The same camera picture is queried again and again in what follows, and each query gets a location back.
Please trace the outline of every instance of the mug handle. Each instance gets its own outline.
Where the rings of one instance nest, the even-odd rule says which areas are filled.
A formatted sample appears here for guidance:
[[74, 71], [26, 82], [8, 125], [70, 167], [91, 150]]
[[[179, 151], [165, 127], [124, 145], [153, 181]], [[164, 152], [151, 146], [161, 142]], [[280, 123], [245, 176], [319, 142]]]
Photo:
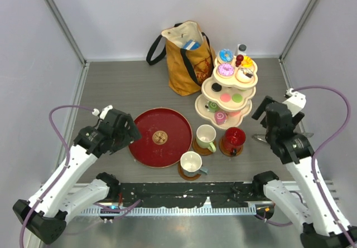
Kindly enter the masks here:
[[208, 147], [208, 149], [211, 151], [211, 152], [216, 152], [216, 146], [213, 144], [213, 142], [210, 143], [210, 146]]
[[208, 170], [208, 168], [207, 167], [201, 167], [200, 169], [199, 169], [199, 173], [200, 174], [208, 174], [208, 172], [209, 172], [209, 170]]

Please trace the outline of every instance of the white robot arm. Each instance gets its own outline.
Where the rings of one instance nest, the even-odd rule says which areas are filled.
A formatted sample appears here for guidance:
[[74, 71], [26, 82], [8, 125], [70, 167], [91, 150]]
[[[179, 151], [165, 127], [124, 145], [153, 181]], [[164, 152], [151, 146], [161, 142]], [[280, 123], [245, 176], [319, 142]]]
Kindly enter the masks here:
[[54, 242], [70, 222], [82, 210], [103, 199], [115, 199], [120, 193], [120, 183], [115, 176], [101, 173], [83, 189], [68, 196], [73, 185], [82, 174], [104, 153], [111, 154], [141, 138], [132, 117], [129, 114], [113, 109], [110, 105], [94, 111], [99, 116], [97, 127], [85, 127], [80, 130], [70, 148], [70, 160], [66, 159], [47, 182], [33, 195], [25, 200], [18, 200], [13, 210], [21, 223], [24, 222], [30, 209], [35, 207], [38, 199], [60, 176], [57, 183], [42, 197], [34, 208], [26, 227], [46, 244]]
[[[261, 122], [267, 128], [266, 141], [298, 184], [308, 208], [271, 171], [254, 176], [256, 191], [271, 199], [284, 212], [301, 234], [305, 248], [347, 247], [349, 243], [338, 223], [354, 240], [357, 240], [357, 228], [351, 226], [336, 205], [317, 162], [318, 179], [314, 179], [311, 168], [313, 149], [306, 137], [293, 132], [304, 117], [301, 110], [306, 104], [306, 98], [292, 89], [287, 90], [286, 96], [288, 99], [283, 103], [266, 97], [252, 118], [257, 120], [266, 112], [266, 117]], [[317, 182], [322, 186], [338, 221], [335, 221], [327, 208]]]

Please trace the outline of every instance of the blue donut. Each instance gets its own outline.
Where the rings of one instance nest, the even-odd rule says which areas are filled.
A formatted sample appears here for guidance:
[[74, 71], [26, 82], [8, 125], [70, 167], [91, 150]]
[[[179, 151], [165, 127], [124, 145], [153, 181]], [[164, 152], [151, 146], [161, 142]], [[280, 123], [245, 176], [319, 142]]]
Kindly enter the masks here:
[[219, 51], [219, 57], [224, 62], [231, 62], [233, 60], [233, 53], [229, 49], [222, 49]]

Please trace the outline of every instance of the cable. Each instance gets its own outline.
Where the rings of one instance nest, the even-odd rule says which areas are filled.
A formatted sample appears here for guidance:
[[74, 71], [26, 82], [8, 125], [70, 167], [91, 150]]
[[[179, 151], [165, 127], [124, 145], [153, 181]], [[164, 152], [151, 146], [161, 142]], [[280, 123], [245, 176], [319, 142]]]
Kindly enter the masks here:
[[121, 193], [119, 194], [118, 208], [119, 208], [119, 206], [122, 204], [122, 201], [123, 201], [123, 193], [121, 192]]
[[[113, 221], [114, 221], [114, 220], [122, 219], [124, 216], [126, 216], [127, 214], [129, 214], [129, 213], [131, 212], [131, 210], [133, 210], [140, 202], [141, 202], [141, 200], [138, 200], [138, 201], [136, 201], [134, 204], [132, 204], [131, 206], [129, 206], [128, 208], [121, 209], [121, 211], [124, 211], [124, 210], [125, 210], [126, 212], [125, 212], [123, 215], [117, 216], [116, 218], [114, 218]], [[95, 222], [95, 223], [92, 223], [91, 225], [89, 225], [88, 227], [86, 227], [85, 229], [83, 229], [83, 230], [81, 230], [81, 231], [73, 232], [73, 233], [66, 233], [66, 232], [64, 232], [63, 235], [67, 235], [67, 236], [78, 235], [78, 234], [81, 234], [81, 233], [87, 231], [88, 229], [90, 229], [90, 228], [96, 226], [96, 225], [99, 224], [99, 223], [103, 223], [103, 222], [102, 222], [102, 221], [97, 221], [97, 222]]]
[[90, 112], [93, 111], [92, 108], [89, 107], [83, 107], [83, 106], [78, 106], [78, 105], [62, 105], [62, 106], [58, 106], [54, 109], [52, 109], [49, 113], [49, 120], [50, 120], [50, 124], [53, 128], [53, 130], [56, 132], [57, 136], [59, 137], [59, 139], [62, 142], [62, 145], [64, 146], [65, 150], [66, 150], [66, 162], [65, 162], [65, 166], [63, 167], [63, 169], [61, 170], [61, 172], [59, 173], [59, 175], [55, 178], [55, 180], [49, 185], [49, 187], [41, 194], [41, 196], [37, 199], [37, 201], [35, 202], [35, 204], [32, 206], [32, 208], [29, 210], [29, 212], [27, 213], [23, 223], [22, 223], [22, 227], [21, 227], [21, 231], [20, 231], [20, 248], [25, 248], [24, 244], [23, 244], [23, 237], [25, 234], [25, 228], [26, 225], [28, 223], [28, 221], [30, 220], [31, 215], [33, 214], [34, 210], [37, 208], [37, 206], [40, 204], [40, 202], [43, 200], [43, 198], [48, 194], [48, 192], [52, 189], [52, 187], [58, 182], [58, 180], [63, 176], [63, 174], [65, 173], [66, 169], [67, 169], [67, 165], [69, 164], [70, 161], [70, 151], [69, 151], [69, 147], [65, 141], [65, 139], [62, 137], [61, 133], [59, 132], [58, 128], [56, 127], [53, 118], [52, 118], [52, 114], [59, 110], [59, 109], [64, 109], [64, 108], [78, 108], [78, 109], [84, 109], [84, 110], [88, 110]]
[[97, 127], [98, 124], [100, 123], [100, 121], [103, 121], [101, 118], [98, 119], [98, 121], [95, 123], [95, 125], [93, 127]]
[[[344, 123], [342, 124], [342, 126], [334, 133], [332, 134], [332, 136], [330, 136], [329, 138], [327, 138], [318, 148], [317, 150], [314, 152], [314, 154], [312, 155], [312, 160], [311, 160], [311, 168], [312, 168], [312, 175], [313, 178], [315, 180], [318, 180], [319, 177], [317, 176], [317, 171], [316, 171], [316, 157], [317, 155], [321, 152], [321, 150], [329, 143], [331, 142], [333, 139], [335, 139], [347, 126], [347, 123], [350, 121], [351, 118], [351, 105], [348, 101], [348, 99], [346, 98], [346, 96], [344, 94], [342, 94], [341, 92], [339, 92], [338, 90], [328, 87], [328, 86], [322, 86], [322, 85], [311, 85], [311, 86], [304, 86], [304, 87], [299, 87], [296, 89], [293, 89], [294, 91], [301, 91], [301, 90], [307, 90], [307, 89], [324, 89], [324, 90], [328, 90], [328, 91], [332, 91], [336, 94], [338, 94], [345, 102], [346, 107], [347, 107], [347, 115], [346, 115], [346, 119], [344, 121]], [[356, 248], [356, 244], [355, 242], [352, 240], [351, 236], [347, 233], [347, 231], [345, 230], [344, 226], [341, 224], [337, 214], [335, 213], [333, 207], [331, 206], [331, 204], [329, 203], [329, 200], [327, 199], [324, 189], [322, 188], [322, 185], [319, 182], [316, 182], [316, 185], [320, 191], [320, 194], [322, 196], [322, 199], [324, 200], [327, 208], [329, 209], [332, 217], [334, 218], [335, 222], [339, 225], [340, 230], [344, 233], [344, 235], [346, 236], [347, 240], [350, 242], [350, 245], [354, 248]]]
[[298, 193], [297, 191], [291, 191], [290, 193], [296, 194], [299, 197], [300, 202], [303, 203], [303, 199], [302, 199], [300, 193]]
[[[291, 193], [297, 194], [299, 196], [300, 202], [303, 203], [303, 200], [302, 200], [302, 197], [301, 197], [300, 193], [298, 193], [297, 191], [291, 191]], [[287, 227], [287, 226], [291, 226], [292, 225], [291, 221], [288, 222], [288, 223], [285, 223], [285, 224], [281, 224], [281, 223], [278, 223], [278, 222], [270, 221], [270, 220], [266, 219], [266, 212], [264, 212], [264, 216], [260, 216], [260, 215], [256, 214], [255, 217], [260, 219], [260, 220], [263, 220], [265, 223], [268, 223], [268, 224], [276, 226], [276, 227]]]
[[126, 211], [126, 210], [129, 209], [130, 207], [132, 207], [132, 205], [131, 205], [131, 206], [129, 206], [129, 207], [116, 210], [116, 209], [111, 209], [111, 208], [109, 208], [109, 207], [107, 207], [107, 206], [101, 205], [101, 204], [99, 204], [99, 203], [95, 203], [94, 205], [97, 205], [97, 206], [101, 207], [102, 209], [104, 209], [104, 210], [106, 210], [106, 211], [108, 211], [108, 212], [112, 212], [112, 213], [121, 213], [121, 212], [123, 212], [123, 211]]

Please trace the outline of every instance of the red tray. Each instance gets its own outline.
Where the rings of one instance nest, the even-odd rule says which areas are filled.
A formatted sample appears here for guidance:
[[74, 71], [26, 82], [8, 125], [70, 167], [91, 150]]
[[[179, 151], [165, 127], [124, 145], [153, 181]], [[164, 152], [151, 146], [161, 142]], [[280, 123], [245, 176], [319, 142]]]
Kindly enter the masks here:
[[184, 116], [174, 110], [148, 110], [134, 122], [142, 138], [129, 145], [129, 149], [135, 159], [146, 166], [171, 166], [191, 147], [191, 126]]

